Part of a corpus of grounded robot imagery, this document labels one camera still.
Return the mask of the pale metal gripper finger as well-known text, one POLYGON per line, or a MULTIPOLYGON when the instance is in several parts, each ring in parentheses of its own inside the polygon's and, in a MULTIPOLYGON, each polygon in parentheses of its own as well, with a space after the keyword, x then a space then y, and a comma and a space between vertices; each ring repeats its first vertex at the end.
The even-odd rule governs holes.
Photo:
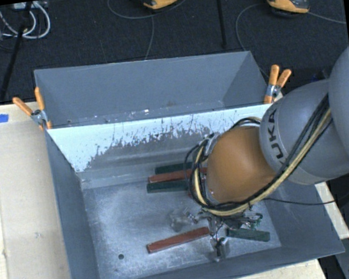
POLYGON ((229 246, 229 241, 227 237, 222 237, 222 238, 213 237, 211 238, 210 243, 213 249, 211 253, 211 259, 214 262, 219 262, 228 257, 228 254, 230 253, 230 246, 229 246))
POLYGON ((169 218, 170 227, 175 232, 182 231, 185 226, 197 225, 199 223, 197 217, 195 217, 187 208, 172 211, 169 218))

